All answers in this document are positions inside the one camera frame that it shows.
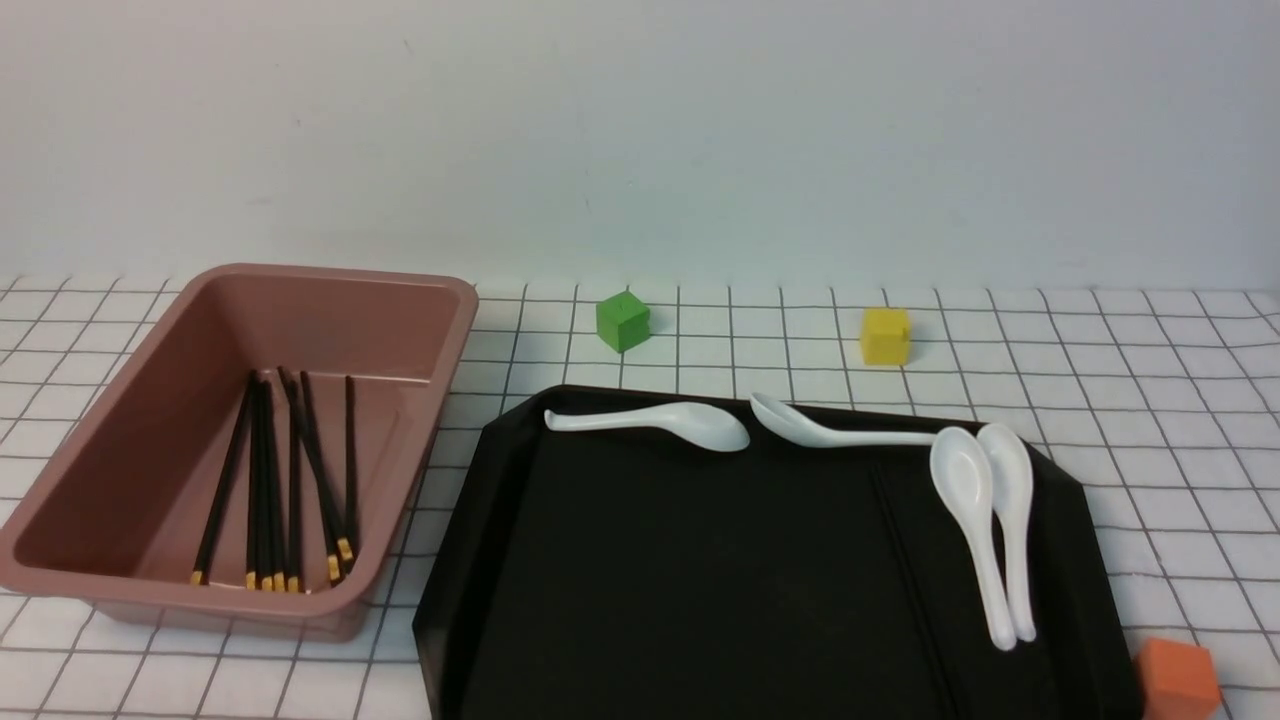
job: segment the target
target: white ceramic spoon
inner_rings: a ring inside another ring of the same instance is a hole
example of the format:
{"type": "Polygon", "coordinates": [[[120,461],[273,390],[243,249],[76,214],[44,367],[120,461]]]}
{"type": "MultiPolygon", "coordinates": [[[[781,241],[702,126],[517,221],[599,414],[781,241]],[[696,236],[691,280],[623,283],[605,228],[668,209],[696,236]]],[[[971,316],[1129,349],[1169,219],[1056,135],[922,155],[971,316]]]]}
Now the white ceramic spoon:
{"type": "Polygon", "coordinates": [[[795,407],[767,395],[751,393],[751,413],[774,434],[801,447],[858,447],[867,445],[933,445],[933,433],[833,430],[814,423],[795,407]]]}
{"type": "Polygon", "coordinates": [[[978,430],[978,445],[991,460],[992,505],[1005,536],[1005,583],[1018,639],[1036,639],[1027,570],[1027,525],[1032,515],[1032,457],[1014,430],[992,423],[978,430]]]}
{"type": "Polygon", "coordinates": [[[952,427],[938,433],[929,452],[929,470],[938,497],[969,542],[991,642],[1000,650],[1012,650],[1018,637],[1009,616],[1005,585],[1000,580],[996,546],[991,539],[991,464],[977,438],[963,428],[952,427]]]}
{"type": "Polygon", "coordinates": [[[751,442],[746,427],[737,418],[703,402],[668,402],[595,415],[559,415],[548,410],[543,416],[549,429],[561,433],[659,428],[716,452],[737,452],[751,442]]]}

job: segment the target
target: wooden block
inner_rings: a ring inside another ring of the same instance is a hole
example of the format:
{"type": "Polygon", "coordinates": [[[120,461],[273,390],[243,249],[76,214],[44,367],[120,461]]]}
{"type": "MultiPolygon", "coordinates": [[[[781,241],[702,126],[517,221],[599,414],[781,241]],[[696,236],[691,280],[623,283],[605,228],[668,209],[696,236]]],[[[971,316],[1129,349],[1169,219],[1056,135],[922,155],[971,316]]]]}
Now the wooden block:
{"type": "Polygon", "coordinates": [[[1222,702],[1213,659],[1202,647],[1152,638],[1134,662],[1147,720],[1207,720],[1222,702]]]}
{"type": "Polygon", "coordinates": [[[911,354],[911,320],[906,310],[868,307],[859,340],[867,365],[906,365],[911,354]]]}

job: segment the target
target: white grid tablecloth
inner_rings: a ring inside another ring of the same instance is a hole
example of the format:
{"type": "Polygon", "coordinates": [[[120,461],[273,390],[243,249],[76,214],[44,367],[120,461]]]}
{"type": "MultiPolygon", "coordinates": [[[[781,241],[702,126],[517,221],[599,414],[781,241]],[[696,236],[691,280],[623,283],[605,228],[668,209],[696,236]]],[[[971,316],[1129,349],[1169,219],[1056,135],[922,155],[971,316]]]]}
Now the white grid tablecloth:
{"type": "MultiPolygon", "coordinates": [[[[0,519],[182,279],[0,278],[0,519]]],[[[594,336],[617,287],[484,283],[430,469],[346,644],[123,625],[0,594],[0,720],[425,717],[410,620],[479,429],[562,382],[1001,420],[1084,483],[1130,646],[1213,652],[1219,717],[1280,717],[1280,304],[1244,292],[632,286],[654,337],[594,336]],[[908,307],[905,369],[861,365],[908,307]]]]}

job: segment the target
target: black chopstick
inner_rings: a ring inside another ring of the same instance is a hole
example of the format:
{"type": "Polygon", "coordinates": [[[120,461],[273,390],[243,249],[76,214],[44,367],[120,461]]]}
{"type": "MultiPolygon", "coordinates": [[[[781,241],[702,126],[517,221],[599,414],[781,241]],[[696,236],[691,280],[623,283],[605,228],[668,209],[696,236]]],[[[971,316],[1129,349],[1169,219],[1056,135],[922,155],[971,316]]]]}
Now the black chopstick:
{"type": "Polygon", "coordinates": [[[262,382],[262,437],[266,441],[266,496],[271,527],[271,589],[284,592],[287,566],[284,547],[284,514],[280,502],[280,457],[275,443],[275,402],[270,382],[262,382]]]}
{"type": "Polygon", "coordinates": [[[256,519],[253,536],[257,539],[257,582],[264,591],[275,589],[275,559],[271,552],[271,470],[269,465],[266,429],[270,423],[266,410],[269,388],[261,380],[257,383],[257,414],[253,416],[253,439],[257,442],[257,496],[253,516],[256,519]]]}
{"type": "Polygon", "coordinates": [[[284,397],[289,402],[289,414],[297,424],[298,439],[302,450],[311,464],[311,474],[316,482],[316,496],[320,501],[320,528],[324,530],[325,555],[328,556],[329,583],[337,584],[342,580],[342,568],[338,565],[337,523],[333,516],[337,510],[333,507],[333,495],[329,489],[328,474],[324,469],[324,460],[320,457],[319,443],[314,441],[311,429],[307,427],[303,415],[302,401],[298,397],[298,386],[289,378],[284,368],[279,368],[280,383],[284,386],[284,397]]]}
{"type": "Polygon", "coordinates": [[[244,523],[244,588],[256,591],[257,589],[257,524],[260,512],[257,510],[259,498],[259,484],[261,484],[262,465],[259,461],[262,455],[262,441],[259,439],[259,425],[257,419],[257,377],[250,378],[248,389],[250,402],[250,442],[248,442],[248,512],[247,521],[244,523]]]}
{"type": "MultiPolygon", "coordinates": [[[[306,418],[311,434],[311,445],[315,447],[316,457],[323,459],[320,454],[320,423],[316,421],[315,396],[311,395],[311,375],[306,370],[302,370],[298,373],[298,377],[302,380],[302,407],[307,413],[306,418]]],[[[356,560],[356,553],[351,551],[351,539],[347,537],[347,529],[338,518],[338,505],[333,500],[333,486],[329,484],[328,470],[324,471],[324,482],[316,478],[316,484],[324,488],[320,502],[328,505],[329,520],[333,523],[334,537],[338,541],[338,556],[342,559],[343,568],[351,568],[351,564],[356,560]]]]}
{"type": "MultiPolygon", "coordinates": [[[[285,378],[280,377],[280,384],[285,378]]],[[[289,592],[302,592],[302,456],[298,420],[289,413],[289,592]]]]}
{"type": "Polygon", "coordinates": [[[356,474],[356,379],[347,375],[347,539],[360,552],[360,501],[356,474]]]}
{"type": "Polygon", "coordinates": [[[214,560],[214,546],[218,544],[218,536],[223,529],[223,518],[227,516],[227,503],[232,496],[236,471],[239,469],[239,459],[244,450],[244,423],[248,419],[248,410],[252,405],[252,383],[253,375],[250,374],[248,382],[244,384],[244,395],[241,396],[239,411],[236,413],[236,425],[232,428],[232,441],[227,446],[227,457],[223,460],[223,473],[218,478],[218,489],[214,491],[214,501],[209,505],[205,534],[200,538],[200,550],[196,551],[196,564],[191,570],[191,584],[193,585],[202,585],[209,582],[209,565],[214,560]]]}

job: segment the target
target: black serving tray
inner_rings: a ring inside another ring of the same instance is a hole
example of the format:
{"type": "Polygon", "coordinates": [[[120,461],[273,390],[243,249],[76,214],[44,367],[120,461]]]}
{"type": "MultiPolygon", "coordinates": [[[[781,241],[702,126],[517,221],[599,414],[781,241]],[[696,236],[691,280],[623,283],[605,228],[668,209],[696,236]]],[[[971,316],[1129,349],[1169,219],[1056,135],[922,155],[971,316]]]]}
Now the black serving tray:
{"type": "Polygon", "coordinates": [[[675,400],[690,398],[557,387],[485,428],[413,620],[436,720],[1142,716],[1084,492],[1044,456],[1039,637],[1000,652],[928,448],[800,448],[745,402],[707,398],[746,424],[748,450],[543,424],[544,409],[675,400]]]}

